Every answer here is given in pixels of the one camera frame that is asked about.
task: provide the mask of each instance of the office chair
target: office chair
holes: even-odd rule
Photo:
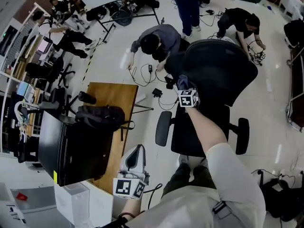
[[[237,45],[217,39],[200,40],[190,44],[186,52],[167,59],[165,69],[175,82],[186,75],[197,86],[199,111],[215,122],[228,139],[229,130],[238,135],[236,154],[247,151],[249,122],[240,118],[238,126],[231,124],[230,107],[239,94],[256,78],[257,68]],[[205,157],[185,108],[178,105],[175,118],[172,113],[161,113],[155,142],[166,146],[170,125],[174,124],[171,150],[188,156]]]
[[[28,76],[31,78],[40,78],[45,79],[49,83],[53,83],[59,76],[58,87],[60,87],[61,81],[63,81],[63,85],[65,88],[68,88],[66,82],[66,76],[69,74],[75,74],[75,71],[68,72],[68,69],[72,66],[72,64],[68,64],[67,67],[63,70],[64,62],[62,57],[57,58],[52,67],[40,66],[35,63],[28,63],[25,71]]]

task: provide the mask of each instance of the white floor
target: white floor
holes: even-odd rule
[[[165,17],[165,23],[173,25],[181,31],[181,20],[178,11],[174,9],[171,0],[159,0],[160,8],[157,10],[159,19]],[[295,175],[297,177],[294,187],[299,187],[301,178],[299,173],[304,170],[304,133],[299,133],[291,128],[286,121],[285,107],[290,95],[290,69],[286,65],[290,52],[284,41],[283,26],[288,22],[277,7],[272,6],[274,13],[263,6],[268,2],[262,0],[260,4],[253,4],[239,0],[211,0],[207,9],[212,9],[217,14],[225,11],[225,8],[243,8],[255,13],[261,21],[260,36],[263,43],[267,46],[266,58],[263,66],[258,66],[257,78],[241,93],[231,108],[231,122],[238,123],[240,117],[247,118],[250,124],[250,140],[246,154],[239,156],[240,160],[249,168],[250,171],[265,169],[270,172]],[[201,14],[205,14],[206,9],[200,9]],[[213,16],[204,16],[203,20],[211,24]],[[201,22],[200,34],[195,34],[195,40],[205,39],[217,32],[217,21],[208,27]],[[107,44],[99,46],[94,53],[92,62],[88,67],[85,62],[77,57],[72,59],[75,76],[69,82],[69,92],[75,96],[79,91],[86,91],[89,82],[108,82],[134,84],[128,70],[126,61],[131,43],[140,34],[156,25],[155,17],[144,17],[133,19],[131,25],[117,28],[111,31],[111,36]],[[227,35],[234,39],[235,28],[230,28]],[[89,38],[99,39],[103,34],[102,27],[94,24],[88,31]],[[150,63],[153,70],[157,62],[151,56],[145,55],[141,50],[136,53],[135,65],[138,67],[135,74],[136,81],[144,84],[140,67]],[[143,68],[146,80],[149,79],[148,69]],[[159,73],[159,78],[163,80],[165,72]],[[171,136],[168,138],[167,146],[160,147],[155,144],[155,130],[160,113],[163,111],[158,104],[158,99],[153,98],[152,91],[158,88],[163,91],[161,102],[164,104],[173,103],[176,93],[166,89],[166,85],[158,80],[149,84],[147,87],[139,87],[138,95],[146,94],[146,99],[142,105],[154,107],[154,111],[134,114],[132,120],[136,123],[136,128],[129,132],[126,148],[131,148],[137,144],[143,144],[146,148],[147,166],[146,170],[150,173],[150,185],[147,189],[154,188],[158,183],[165,185],[177,167],[178,154],[171,152]],[[80,103],[75,103],[73,108],[77,108]],[[236,146],[236,136],[231,132],[229,143],[232,148]],[[293,179],[286,179],[293,184]],[[155,192],[152,199],[152,206],[160,201],[162,190]],[[149,195],[145,195],[142,201],[142,208],[146,209]],[[264,227],[279,227],[279,220],[267,217]],[[284,227],[294,227],[294,222],[285,223]]]

